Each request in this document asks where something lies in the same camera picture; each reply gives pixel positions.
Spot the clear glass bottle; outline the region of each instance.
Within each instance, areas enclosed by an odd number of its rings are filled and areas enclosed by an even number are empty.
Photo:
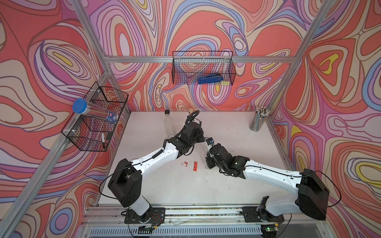
[[[174,130],[173,118],[169,115],[169,110],[165,110],[164,128],[167,135],[167,139],[176,135]]]

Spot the psychedelic swirl pattern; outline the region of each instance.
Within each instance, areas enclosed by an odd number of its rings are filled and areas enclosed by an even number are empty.
[[[337,1],[271,115],[292,164],[341,191],[338,237],[381,237],[380,37],[379,1]]]
[[[232,50],[235,56],[293,56],[319,6],[312,0],[110,0],[89,2],[86,11],[107,55]],[[288,64],[238,63],[233,86],[173,85],[171,66],[110,65],[130,95],[129,108],[144,111],[255,110],[268,103]]]
[[[40,2],[0,2],[0,219],[103,73],[69,1]],[[12,237],[74,237],[125,123],[107,153],[68,145]]]

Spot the wire mesh basket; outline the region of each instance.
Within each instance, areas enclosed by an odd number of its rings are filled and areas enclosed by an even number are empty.
[[[96,86],[96,92],[90,102],[115,112],[119,121],[126,106],[128,94],[113,87],[99,86],[97,83]],[[118,123],[113,124],[98,118],[80,115],[72,128],[66,128],[74,115],[75,113],[71,115],[61,132],[81,151],[107,151]]]
[[[233,85],[232,51],[172,52],[173,84]]]

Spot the aluminum rail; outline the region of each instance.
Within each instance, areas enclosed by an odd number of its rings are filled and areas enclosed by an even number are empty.
[[[109,76],[109,72],[104,72],[99,78],[98,84],[105,85]],[[86,100],[90,100],[95,92],[96,90],[91,90]],[[78,117],[79,114],[75,114],[75,116],[73,116],[73,118],[68,123],[67,127],[72,128],[72,126],[76,123]],[[52,172],[54,166],[61,157],[62,153],[65,151],[68,144],[69,139],[67,139],[61,133],[58,140],[52,146],[48,154],[38,166],[37,170],[25,185],[24,189],[21,191],[20,195],[16,198],[11,207],[8,209],[7,213],[4,215],[2,221],[0,222],[1,238],[9,238],[12,236],[14,230],[17,228],[18,224],[27,212],[29,206],[32,204],[34,198],[37,196],[42,185],[45,183],[46,179]]]
[[[107,63],[172,63],[172,56],[105,56]],[[202,58],[201,56],[175,56],[175,58],[189,59]],[[208,56],[210,58],[222,58],[225,56]],[[293,63],[294,56],[233,56],[234,63]]]
[[[270,109],[270,111],[272,111],[275,108],[277,102],[279,101],[279,98],[281,97],[281,95],[284,92],[284,89],[286,88],[286,85],[289,83],[293,73],[298,67],[298,64],[300,63],[303,57],[303,54],[306,52],[309,44],[314,39],[314,36],[319,30],[319,27],[323,23],[326,15],[328,14],[329,10],[331,9],[331,7],[334,5],[335,2],[336,0],[324,0],[323,3],[321,4],[319,10],[316,13],[315,18],[312,20],[312,23],[309,29],[307,30],[306,35],[304,36],[302,42],[299,45],[298,50],[296,51],[295,61],[293,62],[293,64],[289,65],[289,67],[287,68],[282,80],[280,81],[279,85],[275,89],[275,92],[273,96],[271,97],[270,102],[267,105],[267,108]]]
[[[99,43],[97,36],[95,35],[95,31],[94,31],[92,24],[90,22],[90,18],[87,15],[84,6],[81,3],[81,0],[71,0],[71,2],[72,2],[72,6],[75,10],[75,13],[78,16],[78,19],[81,22],[83,29],[85,30],[85,33],[86,33],[91,45],[93,46],[95,53],[98,57],[98,60],[101,63],[103,69],[105,71],[111,72],[110,66],[108,65],[108,63],[104,59],[105,53],[102,49],[101,44]],[[110,80],[110,84],[114,88],[120,89],[118,81],[116,80],[113,73],[111,74],[111,77],[109,77],[109,80]]]

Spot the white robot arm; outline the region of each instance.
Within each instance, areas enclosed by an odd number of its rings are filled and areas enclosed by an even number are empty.
[[[108,187],[122,206],[132,209],[141,222],[146,222],[151,216],[151,206],[141,195],[142,179],[187,153],[195,143],[205,141],[201,125],[193,121],[198,113],[195,111],[188,116],[183,129],[165,140],[161,148],[133,161],[123,159],[117,165]],[[305,169],[301,173],[266,166],[247,157],[233,157],[212,138],[208,138],[206,143],[208,152],[205,159],[209,168],[217,166],[220,173],[227,176],[259,180],[289,192],[285,196],[264,197],[255,214],[250,216],[269,221],[285,213],[303,212],[317,220],[325,219],[329,190],[314,171]]]

